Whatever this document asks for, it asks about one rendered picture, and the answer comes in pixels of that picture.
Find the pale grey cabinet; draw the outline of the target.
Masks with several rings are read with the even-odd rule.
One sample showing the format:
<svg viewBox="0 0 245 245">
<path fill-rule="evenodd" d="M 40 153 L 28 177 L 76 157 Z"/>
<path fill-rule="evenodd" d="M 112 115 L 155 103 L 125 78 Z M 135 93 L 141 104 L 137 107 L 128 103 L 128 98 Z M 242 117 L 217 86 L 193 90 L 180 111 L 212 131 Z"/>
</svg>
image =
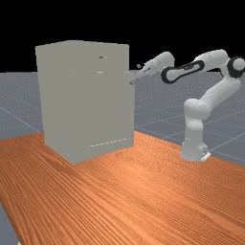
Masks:
<svg viewBox="0 0 245 245">
<path fill-rule="evenodd" d="M 67 40 L 35 55 L 46 146 L 76 164 L 134 145 L 127 44 Z"/>
</svg>

